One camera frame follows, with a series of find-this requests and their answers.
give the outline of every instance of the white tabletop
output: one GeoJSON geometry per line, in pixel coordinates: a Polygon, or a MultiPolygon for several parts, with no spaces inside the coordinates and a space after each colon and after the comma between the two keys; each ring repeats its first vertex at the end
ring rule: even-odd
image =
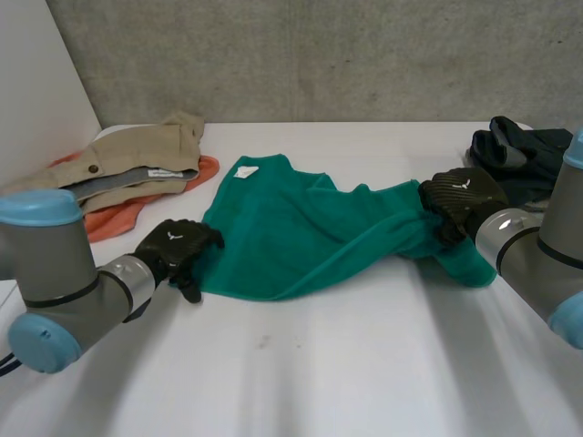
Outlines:
{"type": "MultiPolygon", "coordinates": [[[[201,219],[241,155],[283,153],[343,190],[386,188],[459,167],[481,128],[207,125],[201,149],[220,161],[218,176],[148,205],[133,231],[93,245],[96,262],[131,251],[163,219],[201,219]]],[[[21,305],[13,293],[0,332],[21,305]]],[[[141,319],[65,371],[0,379],[0,435],[576,437],[582,375],[579,353],[500,278],[470,290],[430,260],[391,257],[286,302],[207,294],[198,307],[162,288],[141,319]]]]}

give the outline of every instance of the pile of clothes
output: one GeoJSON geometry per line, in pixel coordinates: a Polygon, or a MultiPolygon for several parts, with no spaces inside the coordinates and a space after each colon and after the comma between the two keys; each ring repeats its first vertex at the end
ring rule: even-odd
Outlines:
{"type": "Polygon", "coordinates": [[[494,117],[489,131],[474,133],[466,156],[502,187],[510,206],[544,212],[572,138],[565,129],[523,130],[509,118],[494,117]]]}
{"type": "Polygon", "coordinates": [[[64,188],[79,201],[89,241],[134,228],[144,206],[165,194],[191,190],[219,172],[200,154],[204,120],[178,112],[159,125],[108,134],[49,168],[2,187],[0,195],[64,188]]]}

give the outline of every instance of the white tag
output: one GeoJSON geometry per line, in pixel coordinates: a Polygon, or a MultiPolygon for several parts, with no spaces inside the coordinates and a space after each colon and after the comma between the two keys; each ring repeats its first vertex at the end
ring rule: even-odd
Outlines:
{"type": "Polygon", "coordinates": [[[239,168],[237,168],[237,173],[235,173],[235,178],[241,178],[241,179],[248,178],[250,175],[255,173],[257,170],[259,170],[259,167],[240,166],[239,168]]]}
{"type": "Polygon", "coordinates": [[[164,168],[152,168],[148,170],[148,176],[151,178],[182,178],[181,171],[168,171],[164,168]]]}

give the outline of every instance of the green cloth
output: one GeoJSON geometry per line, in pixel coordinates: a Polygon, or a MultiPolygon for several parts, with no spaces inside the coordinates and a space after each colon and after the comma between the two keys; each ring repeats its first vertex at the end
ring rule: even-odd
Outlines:
{"type": "Polygon", "coordinates": [[[285,300],[337,284],[387,255],[435,257],[449,276],[484,287],[496,273],[471,240],[445,249],[441,218],[421,206],[416,180],[346,193],[324,173],[296,171],[283,155],[242,157],[220,184],[203,221],[222,232],[194,268],[203,291],[246,300],[285,300]],[[240,166],[259,167],[235,178],[240,166]]]}

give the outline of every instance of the dark gray cloth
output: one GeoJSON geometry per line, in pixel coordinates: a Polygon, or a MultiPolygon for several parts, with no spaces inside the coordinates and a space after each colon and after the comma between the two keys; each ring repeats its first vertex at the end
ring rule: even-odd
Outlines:
{"type": "Polygon", "coordinates": [[[513,207],[550,197],[573,135],[565,129],[523,130],[494,117],[474,133],[469,157],[502,187],[513,207]]]}

